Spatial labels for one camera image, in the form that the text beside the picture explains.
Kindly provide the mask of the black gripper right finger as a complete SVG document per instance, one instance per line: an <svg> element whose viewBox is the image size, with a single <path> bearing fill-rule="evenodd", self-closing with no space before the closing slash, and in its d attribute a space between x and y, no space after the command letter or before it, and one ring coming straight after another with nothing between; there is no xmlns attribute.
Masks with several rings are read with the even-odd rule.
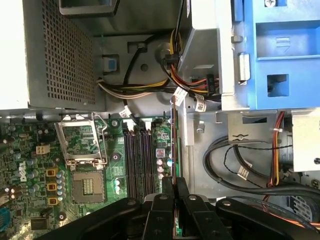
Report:
<svg viewBox="0 0 320 240"><path fill-rule="evenodd" d="M190 194L183 177L175 179L175 203L183 235L200 240L309 240L311 227L297 226L232 198L215 205Z"/></svg>

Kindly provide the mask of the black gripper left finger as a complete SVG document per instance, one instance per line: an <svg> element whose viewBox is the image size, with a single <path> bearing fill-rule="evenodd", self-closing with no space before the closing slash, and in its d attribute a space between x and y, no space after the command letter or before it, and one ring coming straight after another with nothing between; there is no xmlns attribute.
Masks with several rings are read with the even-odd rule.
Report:
<svg viewBox="0 0 320 240"><path fill-rule="evenodd" d="M175 196L171 177L144 202L123 198L40 236L41 240L171 240Z"/></svg>

